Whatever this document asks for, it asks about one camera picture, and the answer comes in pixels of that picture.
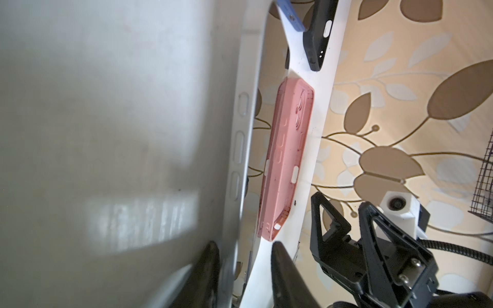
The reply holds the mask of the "pink phone case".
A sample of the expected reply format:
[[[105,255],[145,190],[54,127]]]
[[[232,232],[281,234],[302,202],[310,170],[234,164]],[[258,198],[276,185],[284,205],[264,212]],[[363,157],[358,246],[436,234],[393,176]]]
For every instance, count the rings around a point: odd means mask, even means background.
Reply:
[[[269,242],[293,205],[314,98],[313,88],[302,78],[285,78],[277,92],[258,218],[258,236]]]

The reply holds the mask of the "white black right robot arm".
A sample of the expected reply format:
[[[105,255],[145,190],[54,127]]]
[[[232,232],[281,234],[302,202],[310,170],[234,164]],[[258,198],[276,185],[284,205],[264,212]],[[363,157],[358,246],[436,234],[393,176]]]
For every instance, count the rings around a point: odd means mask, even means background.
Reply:
[[[310,250],[333,307],[491,307],[492,235],[452,228],[458,209],[423,207],[412,195],[388,192],[346,218],[322,192],[311,197]]]

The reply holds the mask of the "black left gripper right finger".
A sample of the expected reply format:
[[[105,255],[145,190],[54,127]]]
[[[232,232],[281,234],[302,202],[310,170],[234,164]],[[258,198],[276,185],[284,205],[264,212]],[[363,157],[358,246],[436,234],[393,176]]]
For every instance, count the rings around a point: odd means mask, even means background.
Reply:
[[[272,245],[271,274],[274,307],[320,307],[280,241]]]

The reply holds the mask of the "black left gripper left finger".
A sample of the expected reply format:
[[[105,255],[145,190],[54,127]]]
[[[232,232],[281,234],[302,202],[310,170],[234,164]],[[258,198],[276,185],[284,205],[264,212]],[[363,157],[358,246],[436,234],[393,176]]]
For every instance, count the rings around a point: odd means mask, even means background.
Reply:
[[[219,275],[220,250],[210,241],[169,307],[216,307]]]

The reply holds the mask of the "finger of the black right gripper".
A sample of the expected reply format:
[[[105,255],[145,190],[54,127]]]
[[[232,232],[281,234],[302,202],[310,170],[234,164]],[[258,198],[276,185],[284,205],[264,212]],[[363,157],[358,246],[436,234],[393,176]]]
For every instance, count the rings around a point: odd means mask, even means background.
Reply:
[[[433,254],[371,203],[362,203],[358,214],[365,298],[381,307],[427,307],[438,287]]]
[[[361,285],[363,252],[350,238],[350,223],[321,192],[311,197],[310,250],[322,271],[340,285]]]

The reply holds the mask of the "black phone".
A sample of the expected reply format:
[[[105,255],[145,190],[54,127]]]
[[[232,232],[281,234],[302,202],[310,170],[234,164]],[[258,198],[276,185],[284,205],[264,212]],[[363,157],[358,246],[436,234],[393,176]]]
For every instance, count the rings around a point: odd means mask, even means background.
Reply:
[[[291,1],[289,0],[276,0],[276,5],[282,14],[290,22],[291,26],[296,32],[305,32],[306,27],[297,15]]]

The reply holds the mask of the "black phone case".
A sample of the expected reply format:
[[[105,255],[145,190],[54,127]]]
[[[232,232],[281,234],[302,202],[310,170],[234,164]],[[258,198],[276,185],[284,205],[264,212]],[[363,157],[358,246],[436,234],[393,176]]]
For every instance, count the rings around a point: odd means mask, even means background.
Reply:
[[[322,69],[337,7],[338,0],[321,0],[314,1],[309,10],[309,27],[303,33],[303,45],[309,67],[314,72]]]

